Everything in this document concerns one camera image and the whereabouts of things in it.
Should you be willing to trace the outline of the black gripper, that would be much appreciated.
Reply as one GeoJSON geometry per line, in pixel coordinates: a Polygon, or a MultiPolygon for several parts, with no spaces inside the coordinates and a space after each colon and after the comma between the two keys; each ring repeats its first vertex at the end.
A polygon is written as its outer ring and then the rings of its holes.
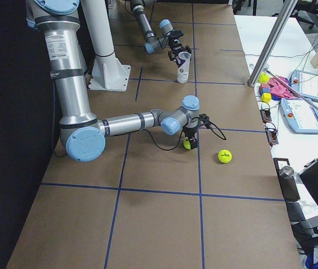
{"type": "Polygon", "coordinates": [[[175,61],[176,57],[179,56],[179,53],[187,52],[187,47],[183,47],[179,39],[169,39],[168,45],[170,47],[168,57],[171,61],[175,61]]]}
{"type": "Polygon", "coordinates": [[[195,149],[198,147],[198,140],[196,138],[198,127],[184,127],[184,135],[190,140],[190,148],[195,149]]]}

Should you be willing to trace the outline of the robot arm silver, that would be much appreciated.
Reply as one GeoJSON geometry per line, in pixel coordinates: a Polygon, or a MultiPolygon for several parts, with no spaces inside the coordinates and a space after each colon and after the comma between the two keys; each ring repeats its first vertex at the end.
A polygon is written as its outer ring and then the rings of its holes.
{"type": "Polygon", "coordinates": [[[104,1],[27,1],[27,24],[45,36],[50,76],[58,92],[63,116],[60,140],[67,154],[81,162],[99,157],[106,138],[161,127],[167,135],[185,137],[184,146],[197,146],[199,99],[188,95],[174,112],[153,109],[119,117],[98,119],[91,111],[88,90],[127,89],[131,67],[115,55],[104,1]],[[77,39],[78,8],[83,9],[95,52],[92,79],[86,81],[87,66],[77,39]]]}
{"type": "Polygon", "coordinates": [[[185,47],[180,42],[180,37],[184,36],[184,32],[174,29],[172,23],[168,19],[160,22],[161,37],[158,37],[152,30],[149,20],[144,12],[146,3],[149,1],[129,1],[131,14],[137,20],[139,27],[145,39],[145,49],[148,54],[157,52],[159,49],[169,47],[168,56],[170,61],[176,62],[179,66],[177,58],[182,52],[191,54],[191,49],[188,45],[185,47]]]}

